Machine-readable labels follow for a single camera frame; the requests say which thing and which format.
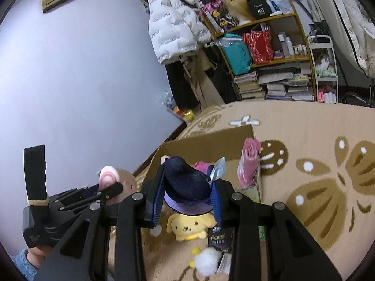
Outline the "black box marked 40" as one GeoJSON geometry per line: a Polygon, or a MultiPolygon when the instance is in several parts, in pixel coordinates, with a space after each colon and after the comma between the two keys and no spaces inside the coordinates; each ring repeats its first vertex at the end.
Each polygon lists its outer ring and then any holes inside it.
{"type": "Polygon", "coordinates": [[[250,14],[256,19],[270,17],[272,10],[266,0],[247,0],[248,9],[250,14]]]}

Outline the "white metal trolley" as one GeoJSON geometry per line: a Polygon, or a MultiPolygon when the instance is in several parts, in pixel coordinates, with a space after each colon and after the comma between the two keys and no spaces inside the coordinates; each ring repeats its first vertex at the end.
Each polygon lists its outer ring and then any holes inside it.
{"type": "Polygon", "coordinates": [[[338,102],[338,69],[334,45],[330,36],[308,36],[308,45],[313,62],[317,100],[322,104],[338,102]]]}

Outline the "pink swirl pig plush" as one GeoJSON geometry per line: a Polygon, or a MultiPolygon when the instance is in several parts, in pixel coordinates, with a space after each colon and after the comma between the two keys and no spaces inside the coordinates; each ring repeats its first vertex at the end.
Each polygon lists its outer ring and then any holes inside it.
{"type": "Polygon", "coordinates": [[[115,168],[113,166],[104,166],[100,170],[98,190],[101,191],[106,189],[115,183],[121,183],[123,186],[123,191],[119,195],[116,195],[116,197],[112,197],[107,200],[107,205],[120,203],[129,195],[138,192],[133,174],[124,169],[115,168]]]}

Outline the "teal bag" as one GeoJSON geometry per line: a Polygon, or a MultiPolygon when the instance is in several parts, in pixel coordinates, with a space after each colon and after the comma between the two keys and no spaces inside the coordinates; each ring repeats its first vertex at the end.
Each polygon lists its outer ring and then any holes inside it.
{"type": "Polygon", "coordinates": [[[226,34],[218,40],[233,75],[238,76],[250,71],[252,57],[242,36],[238,34],[226,34]]]}

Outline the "wooden bookshelf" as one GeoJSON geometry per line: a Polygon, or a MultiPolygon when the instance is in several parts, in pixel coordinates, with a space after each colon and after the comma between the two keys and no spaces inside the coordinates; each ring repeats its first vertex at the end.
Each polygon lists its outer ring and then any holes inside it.
{"type": "Polygon", "coordinates": [[[292,0],[200,0],[240,100],[312,102],[312,55],[292,0]]]}

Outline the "stack of books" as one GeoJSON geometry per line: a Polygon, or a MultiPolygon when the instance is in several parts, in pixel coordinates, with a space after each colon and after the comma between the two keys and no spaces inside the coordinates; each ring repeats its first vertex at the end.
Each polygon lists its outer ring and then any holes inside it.
{"type": "Polygon", "coordinates": [[[315,100],[310,69],[258,69],[236,76],[234,82],[243,101],[287,100],[313,102],[315,100]]]}

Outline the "open cardboard box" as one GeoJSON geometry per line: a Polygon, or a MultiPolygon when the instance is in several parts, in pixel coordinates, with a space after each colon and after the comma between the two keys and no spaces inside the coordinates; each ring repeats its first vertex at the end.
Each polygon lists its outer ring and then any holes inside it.
{"type": "Polygon", "coordinates": [[[199,161],[213,165],[224,157],[226,159],[226,172],[221,178],[231,182],[235,191],[243,193],[255,202],[262,201],[260,170],[257,170],[255,176],[255,186],[247,189],[241,188],[237,176],[238,163],[242,156],[242,148],[246,138],[255,138],[252,126],[224,129],[162,144],[142,182],[141,192],[145,193],[145,182],[154,179],[162,156],[182,157],[190,166],[194,166],[199,161]]]}

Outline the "red patterned bag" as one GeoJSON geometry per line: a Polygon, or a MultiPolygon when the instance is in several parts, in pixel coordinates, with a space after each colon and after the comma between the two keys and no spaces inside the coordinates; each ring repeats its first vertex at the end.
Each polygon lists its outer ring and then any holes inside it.
{"type": "Polygon", "coordinates": [[[273,60],[274,51],[269,30],[260,30],[245,33],[243,41],[249,49],[252,61],[256,65],[269,63],[273,60]]]}

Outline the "white puffer jacket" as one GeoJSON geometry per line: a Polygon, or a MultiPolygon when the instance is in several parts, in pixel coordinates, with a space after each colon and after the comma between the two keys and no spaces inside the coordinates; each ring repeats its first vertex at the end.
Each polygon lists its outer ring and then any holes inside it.
{"type": "Polygon", "coordinates": [[[183,61],[211,42],[194,0],[147,0],[149,37],[162,65],[183,61]]]}

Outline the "beige hanging coat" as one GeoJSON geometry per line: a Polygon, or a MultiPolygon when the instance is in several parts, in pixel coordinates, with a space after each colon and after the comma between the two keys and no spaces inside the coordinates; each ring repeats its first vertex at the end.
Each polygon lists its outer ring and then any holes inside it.
{"type": "Polygon", "coordinates": [[[200,110],[212,105],[222,105],[224,100],[207,75],[214,67],[204,53],[190,56],[183,63],[185,78],[195,94],[200,110]]]}

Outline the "pink plush bear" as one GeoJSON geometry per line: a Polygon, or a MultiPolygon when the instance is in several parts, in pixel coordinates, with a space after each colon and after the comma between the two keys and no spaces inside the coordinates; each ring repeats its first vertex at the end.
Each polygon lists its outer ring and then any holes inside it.
{"type": "Polygon", "coordinates": [[[210,164],[209,163],[206,163],[206,162],[203,162],[203,161],[199,161],[197,162],[195,165],[194,165],[194,168],[204,174],[207,174],[207,171],[210,167],[210,164]]]}

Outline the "beige flower-pattern carpet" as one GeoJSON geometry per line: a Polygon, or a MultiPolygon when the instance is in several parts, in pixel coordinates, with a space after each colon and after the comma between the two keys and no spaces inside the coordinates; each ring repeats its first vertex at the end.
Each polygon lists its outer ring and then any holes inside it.
{"type": "Polygon", "coordinates": [[[299,218],[343,280],[374,244],[374,110],[316,102],[236,102],[206,109],[176,140],[252,126],[262,143],[262,202],[299,218]]]}

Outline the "blonde wig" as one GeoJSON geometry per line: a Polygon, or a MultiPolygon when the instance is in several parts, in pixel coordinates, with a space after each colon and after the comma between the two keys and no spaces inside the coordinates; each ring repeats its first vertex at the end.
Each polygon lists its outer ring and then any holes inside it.
{"type": "Polygon", "coordinates": [[[224,5],[239,25],[255,20],[250,13],[247,0],[224,0],[224,5]]]}

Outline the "navy purple witch-hat plush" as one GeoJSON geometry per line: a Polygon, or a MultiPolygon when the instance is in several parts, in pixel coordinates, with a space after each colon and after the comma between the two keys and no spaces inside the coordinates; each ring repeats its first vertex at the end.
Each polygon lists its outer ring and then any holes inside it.
{"type": "Polygon", "coordinates": [[[188,216],[199,216],[211,213],[213,207],[210,200],[213,182],[221,179],[226,171],[226,160],[220,158],[210,165],[204,174],[188,165],[182,157],[163,156],[161,164],[165,165],[165,196],[163,204],[167,204],[175,213],[188,216]]]}

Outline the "green tissue pack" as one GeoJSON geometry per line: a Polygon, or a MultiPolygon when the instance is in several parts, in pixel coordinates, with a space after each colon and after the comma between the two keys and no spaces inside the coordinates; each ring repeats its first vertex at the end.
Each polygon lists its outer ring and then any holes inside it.
{"type": "Polygon", "coordinates": [[[265,231],[263,226],[258,226],[259,230],[259,239],[264,240],[265,238],[265,231]]]}

